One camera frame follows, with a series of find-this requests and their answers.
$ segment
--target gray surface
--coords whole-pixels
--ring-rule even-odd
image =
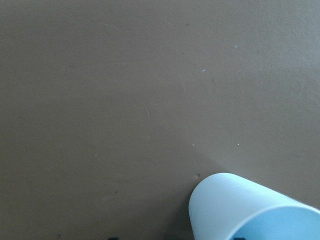
[[[318,1],[1,1],[0,239],[189,240],[232,172],[320,208]]]

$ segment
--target cylindrical container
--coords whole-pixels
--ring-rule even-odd
[[[320,211],[231,173],[194,189],[189,216],[195,240],[320,240]]]

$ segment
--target white cup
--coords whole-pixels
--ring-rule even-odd
[[[189,201],[195,240],[320,240],[320,211],[231,173],[202,180]]]

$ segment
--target plastic cup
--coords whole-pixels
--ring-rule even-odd
[[[195,240],[320,240],[320,211],[231,173],[194,189],[189,216]]]

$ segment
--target cup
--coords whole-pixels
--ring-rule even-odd
[[[195,240],[320,240],[320,211],[231,173],[202,180],[189,201]]]

